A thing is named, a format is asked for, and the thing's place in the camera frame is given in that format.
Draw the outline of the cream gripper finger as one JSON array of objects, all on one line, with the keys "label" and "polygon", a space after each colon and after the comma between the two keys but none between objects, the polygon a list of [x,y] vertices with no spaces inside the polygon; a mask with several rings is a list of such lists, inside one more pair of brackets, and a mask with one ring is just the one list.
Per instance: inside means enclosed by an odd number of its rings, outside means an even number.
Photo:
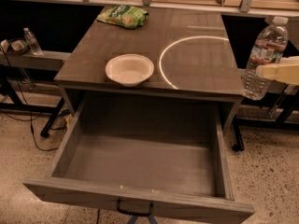
[{"label": "cream gripper finger", "polygon": [[256,75],[289,85],[299,85],[299,56],[282,58],[279,63],[259,65]]}]

